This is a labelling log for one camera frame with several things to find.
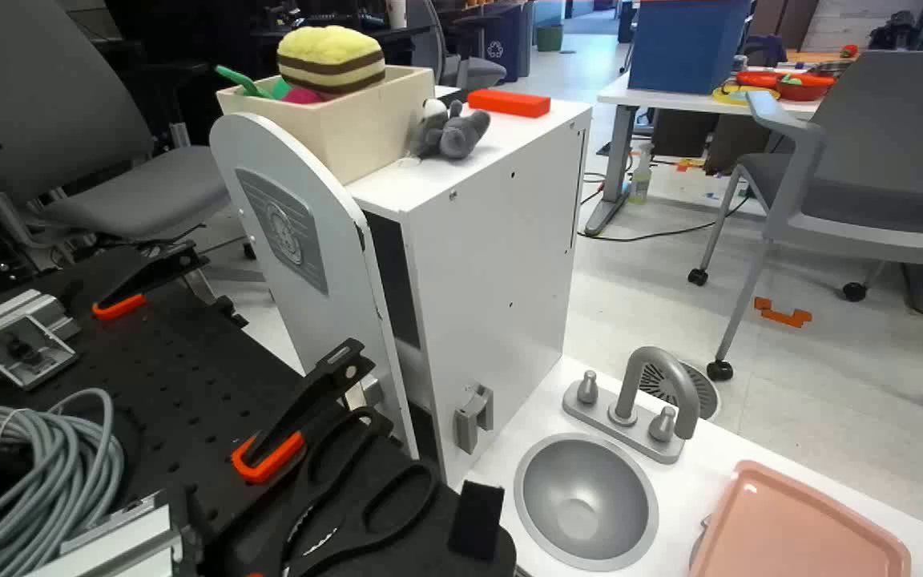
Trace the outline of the yellow striped plushy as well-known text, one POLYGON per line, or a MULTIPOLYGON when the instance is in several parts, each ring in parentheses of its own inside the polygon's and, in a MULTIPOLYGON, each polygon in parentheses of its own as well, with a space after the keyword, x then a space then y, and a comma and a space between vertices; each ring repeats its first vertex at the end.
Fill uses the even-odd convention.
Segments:
POLYGON ((300 25, 279 40, 276 67, 291 87, 353 92, 386 77, 386 51, 346 25, 300 25))

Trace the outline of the white toy cupboard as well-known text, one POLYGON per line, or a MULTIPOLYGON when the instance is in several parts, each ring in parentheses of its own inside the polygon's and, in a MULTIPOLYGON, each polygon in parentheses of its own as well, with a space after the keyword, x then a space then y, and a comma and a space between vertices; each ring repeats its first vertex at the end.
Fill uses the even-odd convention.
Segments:
POLYGON ((357 183, 230 113, 212 153, 300 363, 359 340, 406 453, 462 482, 563 357, 591 108, 492 117, 462 162, 357 183))

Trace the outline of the wooden basket box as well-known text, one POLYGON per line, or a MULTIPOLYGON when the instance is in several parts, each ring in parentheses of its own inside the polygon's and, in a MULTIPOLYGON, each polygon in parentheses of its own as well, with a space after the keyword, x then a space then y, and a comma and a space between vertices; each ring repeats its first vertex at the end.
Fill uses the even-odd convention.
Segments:
POLYGON ((428 67, 392 63, 386 79, 323 104, 214 92, 221 113, 254 113, 294 134, 339 183, 357 183, 406 153, 411 125, 436 98, 428 67))

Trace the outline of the grey plush toy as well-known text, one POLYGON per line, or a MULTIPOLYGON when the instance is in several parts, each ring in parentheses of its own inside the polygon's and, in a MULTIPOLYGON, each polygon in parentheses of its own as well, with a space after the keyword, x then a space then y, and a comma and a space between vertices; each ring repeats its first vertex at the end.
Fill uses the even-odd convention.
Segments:
POLYGON ((487 113, 462 113, 457 104, 426 101, 423 117, 411 127, 406 150, 420 162, 464 162, 487 127, 487 113))

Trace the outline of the black orange clamp near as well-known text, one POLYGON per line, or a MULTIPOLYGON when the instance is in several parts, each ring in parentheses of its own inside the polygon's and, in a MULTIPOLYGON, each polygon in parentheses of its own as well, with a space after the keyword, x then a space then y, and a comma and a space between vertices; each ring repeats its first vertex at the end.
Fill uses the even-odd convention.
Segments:
POLYGON ((334 345, 300 381, 291 404, 230 453, 230 467, 243 485, 269 485, 318 436, 323 416, 344 395, 374 369, 359 340, 334 345))

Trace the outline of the black orange clamp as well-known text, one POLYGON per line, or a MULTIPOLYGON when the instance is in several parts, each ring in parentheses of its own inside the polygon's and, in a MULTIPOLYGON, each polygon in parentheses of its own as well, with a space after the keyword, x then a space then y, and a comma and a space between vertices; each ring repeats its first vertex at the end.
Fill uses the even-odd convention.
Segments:
POLYGON ((121 320, 149 305, 152 289, 175 282, 203 266, 206 257, 193 248, 138 264, 118 285, 111 285, 99 302, 89 305, 89 316, 99 325, 121 320))
POLYGON ((323 416, 344 395, 374 369, 359 340, 334 345, 300 381, 291 404, 230 453, 230 467, 243 485, 269 485, 318 436, 323 416))

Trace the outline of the grey toy faucet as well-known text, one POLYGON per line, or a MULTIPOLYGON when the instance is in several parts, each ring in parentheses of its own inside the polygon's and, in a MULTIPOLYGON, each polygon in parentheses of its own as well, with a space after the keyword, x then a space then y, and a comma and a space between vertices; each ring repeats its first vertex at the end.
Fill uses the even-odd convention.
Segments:
POLYGON ((660 345, 640 345, 629 357, 614 391, 582 372, 563 391, 562 407, 610 438, 677 465, 697 426, 718 414, 721 397, 706 372, 660 345))

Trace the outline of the grey toy sink bowl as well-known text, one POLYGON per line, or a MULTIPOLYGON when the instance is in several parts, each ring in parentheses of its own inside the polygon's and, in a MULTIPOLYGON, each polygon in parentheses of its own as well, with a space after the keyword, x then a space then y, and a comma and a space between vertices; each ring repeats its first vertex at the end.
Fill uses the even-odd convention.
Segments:
POLYGON ((660 522, 644 467, 581 433, 548 436, 522 457, 517 513, 542 551, 592 575, 640 560, 660 522))

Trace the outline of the magenta plush toy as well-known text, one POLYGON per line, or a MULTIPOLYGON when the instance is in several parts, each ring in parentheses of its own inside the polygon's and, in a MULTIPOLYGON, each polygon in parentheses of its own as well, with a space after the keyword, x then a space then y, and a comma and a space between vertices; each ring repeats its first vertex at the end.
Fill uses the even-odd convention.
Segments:
POLYGON ((291 87, 290 92, 286 92, 286 104, 328 104, 331 98, 328 92, 322 92, 322 89, 307 89, 307 87, 291 87))

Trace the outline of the white toy kitchen counter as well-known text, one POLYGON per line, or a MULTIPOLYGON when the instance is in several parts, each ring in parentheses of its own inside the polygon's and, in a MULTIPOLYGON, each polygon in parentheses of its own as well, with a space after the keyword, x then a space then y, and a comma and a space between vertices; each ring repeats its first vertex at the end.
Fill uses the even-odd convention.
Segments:
POLYGON ((469 476, 502 490, 522 577, 923 577, 923 522, 701 422, 669 465, 573 402, 563 363, 469 476))

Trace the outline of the black pegboard table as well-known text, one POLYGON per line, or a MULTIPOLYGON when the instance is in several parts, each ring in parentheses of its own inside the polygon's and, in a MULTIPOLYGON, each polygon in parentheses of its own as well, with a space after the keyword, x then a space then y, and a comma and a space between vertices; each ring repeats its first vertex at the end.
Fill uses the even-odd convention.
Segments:
MULTIPOLYGON (((300 380, 239 331, 234 305, 203 305, 182 282, 149 293, 149 305, 121 320, 93 320, 93 302, 142 264, 134 250, 111 250, 21 285, 55 295, 76 320, 79 331, 72 340, 76 363, 32 391, 0 385, 0 404, 47 410, 79 387, 108 391, 127 458, 118 505, 175 490, 206 546, 193 575, 279 577, 271 572, 279 528, 307 499, 300 476, 251 488, 228 465, 228 453, 269 426, 297 395, 300 380)), ((370 490, 406 465, 397 443, 374 438, 303 539, 322 539, 338 517, 359 510, 370 490)), ((512 577, 517 546, 505 528, 497 528, 491 560, 450 547, 454 510, 457 494, 439 485, 411 531, 322 577, 512 577)))

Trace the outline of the green plush toy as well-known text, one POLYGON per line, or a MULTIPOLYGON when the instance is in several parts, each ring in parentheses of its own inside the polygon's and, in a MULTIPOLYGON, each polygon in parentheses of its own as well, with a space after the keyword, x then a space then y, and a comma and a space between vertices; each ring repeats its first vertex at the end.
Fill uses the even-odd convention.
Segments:
POLYGON ((264 98, 264 101, 286 101, 291 92, 291 83, 286 77, 276 77, 271 87, 257 83, 254 77, 228 67, 228 63, 214 63, 212 67, 218 77, 230 79, 234 87, 239 87, 246 98, 264 98))

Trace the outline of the black orange clamp far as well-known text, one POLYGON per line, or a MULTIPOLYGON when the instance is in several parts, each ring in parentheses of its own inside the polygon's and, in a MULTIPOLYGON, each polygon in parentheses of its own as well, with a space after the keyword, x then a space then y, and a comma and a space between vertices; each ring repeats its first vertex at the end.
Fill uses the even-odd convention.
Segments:
POLYGON ((138 264, 118 285, 111 285, 99 302, 89 305, 89 316, 99 325, 121 320, 149 305, 152 289, 175 282, 203 266, 206 257, 193 248, 138 264))

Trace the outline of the blue storage bin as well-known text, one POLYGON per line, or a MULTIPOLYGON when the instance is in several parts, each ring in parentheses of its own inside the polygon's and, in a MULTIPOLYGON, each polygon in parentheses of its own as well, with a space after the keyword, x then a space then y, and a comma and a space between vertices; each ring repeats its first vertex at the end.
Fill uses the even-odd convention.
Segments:
POLYGON ((746 16, 750 0, 640 0, 629 87, 710 92, 734 67, 746 16))

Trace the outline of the pink plastic tray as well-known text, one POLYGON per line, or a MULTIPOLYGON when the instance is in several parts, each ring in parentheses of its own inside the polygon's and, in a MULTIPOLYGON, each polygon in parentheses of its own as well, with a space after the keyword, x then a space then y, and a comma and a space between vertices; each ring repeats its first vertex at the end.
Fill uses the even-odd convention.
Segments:
POLYGON ((831 494, 739 462, 709 517, 689 577, 909 577, 909 547, 831 494))

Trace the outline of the grey chair left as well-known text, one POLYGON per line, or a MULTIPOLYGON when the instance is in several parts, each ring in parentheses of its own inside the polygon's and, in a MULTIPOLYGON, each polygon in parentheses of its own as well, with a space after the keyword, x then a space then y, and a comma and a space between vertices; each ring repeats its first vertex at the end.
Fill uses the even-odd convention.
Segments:
POLYGON ((212 150, 157 150, 59 0, 0 0, 0 197, 28 225, 121 240, 159 240, 228 205, 212 150))

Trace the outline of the grey office chair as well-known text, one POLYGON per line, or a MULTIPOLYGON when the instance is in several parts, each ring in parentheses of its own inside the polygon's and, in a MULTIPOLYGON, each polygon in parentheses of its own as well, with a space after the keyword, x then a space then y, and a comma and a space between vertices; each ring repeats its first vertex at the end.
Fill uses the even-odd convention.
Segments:
MULTIPOLYGON (((731 170, 718 218, 731 214, 731 197, 746 186, 767 220, 721 342, 706 367, 710 381, 734 380, 729 363, 734 336, 780 248, 871 266, 923 266, 923 51, 859 56, 810 118, 791 117, 762 89, 746 92, 746 108, 791 150, 745 153, 731 170)), ((693 285, 709 282, 718 231, 689 274, 693 285)))

